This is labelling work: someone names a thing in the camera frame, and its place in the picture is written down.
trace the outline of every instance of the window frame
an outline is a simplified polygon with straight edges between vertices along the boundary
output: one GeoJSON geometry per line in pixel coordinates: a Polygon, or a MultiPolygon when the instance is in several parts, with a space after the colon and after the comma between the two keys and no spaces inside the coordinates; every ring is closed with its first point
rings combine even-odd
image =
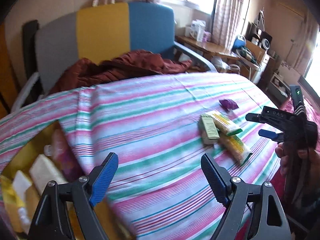
{"type": "Polygon", "coordinates": [[[185,7],[189,7],[190,9],[196,9],[198,11],[201,11],[203,13],[206,13],[208,15],[212,15],[214,16],[214,12],[216,9],[216,5],[217,5],[217,0],[214,0],[213,2],[213,8],[212,8],[212,13],[207,13],[201,10],[200,6],[196,3],[192,3],[188,0],[161,0],[161,2],[164,3],[171,3],[171,4],[176,4],[176,5],[181,5],[181,6],[185,6],[185,7]]]}

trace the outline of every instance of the screw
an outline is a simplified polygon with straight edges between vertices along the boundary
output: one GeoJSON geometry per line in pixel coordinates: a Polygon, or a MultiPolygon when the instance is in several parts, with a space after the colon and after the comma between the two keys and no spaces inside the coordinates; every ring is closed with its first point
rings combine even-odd
{"type": "Polygon", "coordinates": [[[241,182],[241,179],[240,179],[239,177],[233,177],[233,178],[232,178],[232,181],[233,181],[234,183],[239,183],[239,182],[241,182]]]}
{"type": "Polygon", "coordinates": [[[264,183],[264,185],[265,185],[266,187],[272,187],[272,184],[271,184],[269,181],[266,181],[266,182],[264,183]]]}
{"type": "Polygon", "coordinates": [[[55,184],[56,184],[56,182],[54,180],[50,180],[47,185],[49,187],[53,187],[55,184]]]}
{"type": "Polygon", "coordinates": [[[87,176],[81,176],[80,178],[79,178],[79,181],[80,182],[86,182],[88,180],[88,177],[87,176]]]}

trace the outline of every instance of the desk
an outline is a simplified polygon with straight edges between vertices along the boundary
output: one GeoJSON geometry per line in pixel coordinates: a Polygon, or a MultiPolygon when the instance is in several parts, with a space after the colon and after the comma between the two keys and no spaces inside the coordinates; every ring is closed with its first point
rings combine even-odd
{"type": "Polygon", "coordinates": [[[204,53],[203,57],[210,60],[211,57],[213,56],[217,56],[217,57],[221,57],[221,58],[228,58],[228,59],[233,59],[233,60],[238,60],[239,57],[237,54],[231,52],[230,50],[226,49],[223,46],[220,46],[218,44],[215,43],[211,43],[211,42],[198,42],[192,38],[188,38],[185,36],[176,36],[176,40],[177,42],[183,44],[186,43],[190,46],[192,46],[193,48],[200,50],[204,53]]]}

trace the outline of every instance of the brown blanket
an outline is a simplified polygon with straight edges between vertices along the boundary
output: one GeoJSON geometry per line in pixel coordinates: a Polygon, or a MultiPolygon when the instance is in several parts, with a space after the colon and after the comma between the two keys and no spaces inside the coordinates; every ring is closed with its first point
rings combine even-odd
{"type": "Polygon", "coordinates": [[[145,50],[131,51],[99,65],[82,58],[62,74],[49,94],[128,78],[183,73],[191,63],[191,60],[172,62],[145,50]]]}

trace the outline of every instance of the finger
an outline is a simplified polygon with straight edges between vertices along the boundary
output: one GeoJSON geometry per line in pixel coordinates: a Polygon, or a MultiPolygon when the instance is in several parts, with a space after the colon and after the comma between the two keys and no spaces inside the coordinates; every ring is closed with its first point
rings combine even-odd
{"type": "Polygon", "coordinates": [[[312,164],[320,165],[320,155],[311,148],[309,148],[309,160],[312,164]]]}
{"type": "Polygon", "coordinates": [[[288,173],[288,168],[287,168],[287,167],[280,169],[280,174],[281,174],[283,177],[285,177],[285,176],[287,175],[287,173],[288,173]]]}
{"type": "Polygon", "coordinates": [[[304,150],[298,150],[298,156],[302,159],[305,160],[308,158],[308,151],[306,149],[304,150]]]}
{"type": "Polygon", "coordinates": [[[280,160],[280,166],[282,168],[286,168],[286,166],[288,165],[289,163],[289,156],[283,156],[280,160]]]}
{"type": "Polygon", "coordinates": [[[279,158],[282,158],[283,157],[283,149],[281,147],[277,147],[275,149],[275,152],[276,152],[276,155],[279,157],[279,158]]]}

